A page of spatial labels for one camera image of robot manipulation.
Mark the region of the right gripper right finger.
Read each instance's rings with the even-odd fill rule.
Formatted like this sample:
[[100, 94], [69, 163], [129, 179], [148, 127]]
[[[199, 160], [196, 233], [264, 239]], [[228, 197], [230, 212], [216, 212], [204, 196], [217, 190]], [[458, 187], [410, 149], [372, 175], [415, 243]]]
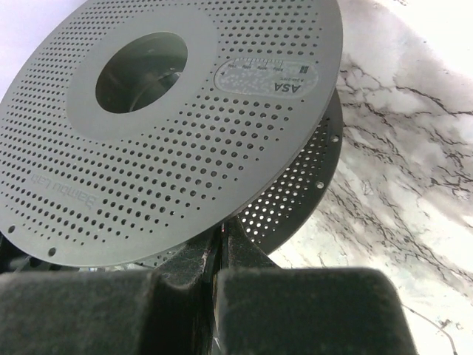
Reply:
[[278, 267], [236, 221], [221, 228], [222, 354], [414, 354], [392, 282], [365, 267]]

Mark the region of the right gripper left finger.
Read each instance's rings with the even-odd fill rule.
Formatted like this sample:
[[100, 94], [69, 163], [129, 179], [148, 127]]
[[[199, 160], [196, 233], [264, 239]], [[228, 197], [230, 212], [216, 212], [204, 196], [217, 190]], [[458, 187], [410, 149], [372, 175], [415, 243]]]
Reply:
[[209, 354], [221, 231], [158, 268], [69, 271], [1, 239], [3, 354]]

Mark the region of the black spool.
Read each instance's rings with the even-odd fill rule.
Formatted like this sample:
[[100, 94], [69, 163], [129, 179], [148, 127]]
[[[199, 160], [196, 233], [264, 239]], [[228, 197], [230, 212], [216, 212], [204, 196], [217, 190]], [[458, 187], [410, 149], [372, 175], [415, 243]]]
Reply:
[[133, 263], [234, 216], [335, 90], [336, 1], [87, 1], [1, 102], [1, 233], [75, 267]]

